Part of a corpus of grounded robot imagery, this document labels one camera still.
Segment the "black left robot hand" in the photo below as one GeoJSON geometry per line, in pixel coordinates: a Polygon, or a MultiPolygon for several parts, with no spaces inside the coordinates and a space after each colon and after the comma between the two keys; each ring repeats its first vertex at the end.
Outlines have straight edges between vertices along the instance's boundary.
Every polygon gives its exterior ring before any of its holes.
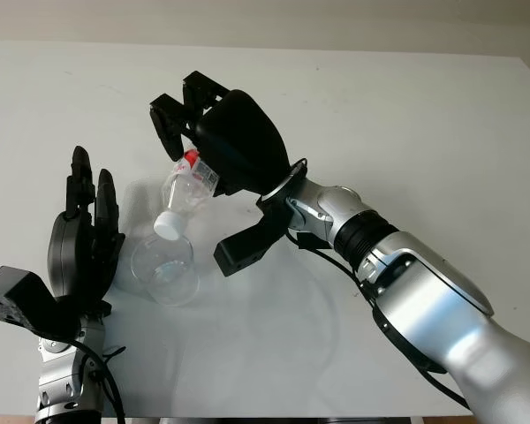
{"type": "Polygon", "coordinates": [[[118,229],[119,208],[111,173],[102,169],[94,182],[88,152],[72,153],[65,208],[49,242],[48,273],[54,297],[77,314],[108,316],[103,298],[116,274],[125,234],[118,229]]]}

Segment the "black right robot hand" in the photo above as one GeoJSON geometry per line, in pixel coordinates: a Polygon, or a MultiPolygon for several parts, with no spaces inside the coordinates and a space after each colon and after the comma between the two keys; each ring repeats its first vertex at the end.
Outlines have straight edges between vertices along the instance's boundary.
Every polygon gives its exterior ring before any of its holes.
{"type": "Polygon", "coordinates": [[[289,174],[282,137],[246,92],[228,89],[194,71],[183,79],[183,101],[167,94],[150,104],[149,115],[172,161],[183,157],[187,137],[220,178],[219,193],[240,190],[265,195],[289,174]]]}

